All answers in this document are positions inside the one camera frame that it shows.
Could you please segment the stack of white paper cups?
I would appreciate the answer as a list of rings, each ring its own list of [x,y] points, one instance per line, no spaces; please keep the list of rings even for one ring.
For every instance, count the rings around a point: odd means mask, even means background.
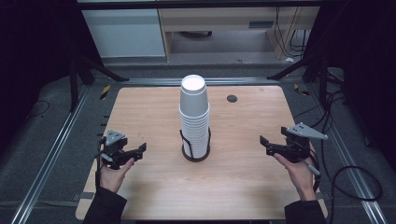
[[[181,131],[191,141],[193,152],[202,156],[208,137],[210,105],[201,76],[188,75],[182,79],[178,109]]]

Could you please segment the aluminium floor rail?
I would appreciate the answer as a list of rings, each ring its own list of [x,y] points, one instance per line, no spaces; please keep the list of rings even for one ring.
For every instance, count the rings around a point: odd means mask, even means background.
[[[87,96],[90,93],[92,86],[83,85],[81,88],[81,93],[78,95],[78,102],[76,107],[68,114],[62,129],[59,131],[58,135],[54,143],[52,144],[49,154],[46,159],[42,163],[35,180],[25,196],[23,200],[19,203],[19,206],[11,219],[10,224],[25,224],[31,212],[34,209],[34,206],[40,196],[44,186],[47,183],[47,180],[50,176],[50,173],[58,160],[66,140],[68,139],[69,134],[71,133],[74,124],[78,118],[78,115],[84,106]]]
[[[180,86],[181,78],[130,78],[123,85],[133,87],[175,87]],[[251,86],[277,85],[279,81],[266,77],[210,77],[205,80],[208,86]]]
[[[358,200],[361,202],[371,224],[389,224],[385,215],[383,214],[377,200],[382,196],[382,186],[379,180],[371,174],[366,169],[359,167],[356,162],[351,157],[345,142],[342,140],[340,133],[336,129],[336,127],[332,124],[332,116],[331,110],[325,109],[319,102],[318,97],[318,89],[313,87],[312,85],[307,86],[308,90],[311,92],[312,97],[317,104],[317,108],[319,114],[321,115],[321,119],[317,120],[317,125],[320,125],[321,128],[319,130],[320,133],[326,134],[329,139],[334,143],[335,150],[343,163],[343,166],[339,168],[333,175],[329,175],[325,154],[324,154],[324,143],[320,144],[320,157],[321,164],[324,169],[326,176],[329,178],[331,183],[331,211],[329,213],[330,221],[329,224],[333,223],[334,214],[335,214],[335,191],[339,189],[336,185],[337,177],[346,172],[349,180],[356,192],[355,195],[350,195],[344,189],[340,189],[343,195],[346,195],[349,198]],[[364,178],[364,175],[370,175],[375,183],[379,186],[379,191],[376,195],[373,194],[372,190],[369,188],[368,182]]]

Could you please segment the person's left hand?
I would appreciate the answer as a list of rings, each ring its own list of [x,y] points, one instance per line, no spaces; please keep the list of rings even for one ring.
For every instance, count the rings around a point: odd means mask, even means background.
[[[117,193],[123,182],[124,177],[134,165],[134,158],[129,159],[119,170],[113,170],[107,165],[100,162],[100,180],[99,185],[111,192]]]

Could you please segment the white cabinet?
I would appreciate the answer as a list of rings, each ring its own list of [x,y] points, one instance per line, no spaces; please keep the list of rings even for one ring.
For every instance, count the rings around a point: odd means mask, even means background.
[[[163,57],[156,9],[83,10],[102,58]]]

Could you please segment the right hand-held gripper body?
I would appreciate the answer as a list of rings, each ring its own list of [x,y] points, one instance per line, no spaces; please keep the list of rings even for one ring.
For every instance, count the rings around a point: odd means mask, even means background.
[[[282,127],[281,133],[286,136],[286,151],[283,156],[293,163],[305,160],[311,155],[311,138],[328,139],[326,134],[320,133],[302,122],[291,127]]]

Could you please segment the black wire cup holder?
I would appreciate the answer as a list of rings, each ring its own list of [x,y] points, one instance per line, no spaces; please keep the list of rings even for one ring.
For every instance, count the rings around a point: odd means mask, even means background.
[[[197,156],[193,152],[194,147],[193,147],[191,141],[188,140],[184,136],[182,131],[179,131],[179,134],[180,134],[181,141],[182,141],[181,152],[186,160],[192,161],[192,162],[199,162],[199,161],[204,161],[209,156],[209,154],[210,154],[210,140],[211,140],[211,130],[210,129],[208,129],[208,137],[207,137],[207,141],[206,141],[204,154],[202,156]]]

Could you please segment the black metal stand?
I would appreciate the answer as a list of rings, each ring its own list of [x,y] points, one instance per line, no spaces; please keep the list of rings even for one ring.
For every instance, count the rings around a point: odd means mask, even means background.
[[[279,73],[268,77],[269,80],[280,80],[291,72],[305,66],[303,80],[312,82],[316,77],[319,78],[318,97],[320,104],[326,105],[327,75],[328,75],[328,56],[326,54],[311,53],[304,56],[299,62],[292,64]]]
[[[96,63],[95,61],[85,57],[77,56],[71,60],[69,66],[69,80],[70,80],[70,94],[71,94],[71,106],[70,111],[74,112],[79,103],[78,99],[78,77],[82,80],[84,85],[91,85],[94,82],[91,68],[102,73],[103,75],[110,77],[117,82],[126,82],[128,78],[121,77],[106,69],[103,65]]]

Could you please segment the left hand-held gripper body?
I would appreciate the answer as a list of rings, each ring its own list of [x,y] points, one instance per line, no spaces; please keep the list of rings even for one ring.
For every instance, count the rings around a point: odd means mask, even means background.
[[[102,162],[113,170],[119,170],[120,163],[117,156],[122,153],[123,147],[127,145],[125,134],[109,130],[102,139],[101,145],[103,146],[100,154]]]

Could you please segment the light wooden desk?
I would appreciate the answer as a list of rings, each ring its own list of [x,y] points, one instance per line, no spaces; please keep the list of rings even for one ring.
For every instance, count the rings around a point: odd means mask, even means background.
[[[311,30],[319,7],[237,7],[159,9],[166,58],[174,32],[265,30],[277,59],[286,55],[295,30]]]

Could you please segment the person's right hand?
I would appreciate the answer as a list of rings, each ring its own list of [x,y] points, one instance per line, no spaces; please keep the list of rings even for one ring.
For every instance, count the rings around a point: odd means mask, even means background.
[[[274,158],[282,164],[290,175],[290,180],[297,190],[301,201],[314,201],[316,193],[314,191],[314,174],[308,168],[313,162],[310,158],[297,163],[292,163],[282,155],[275,153]]]

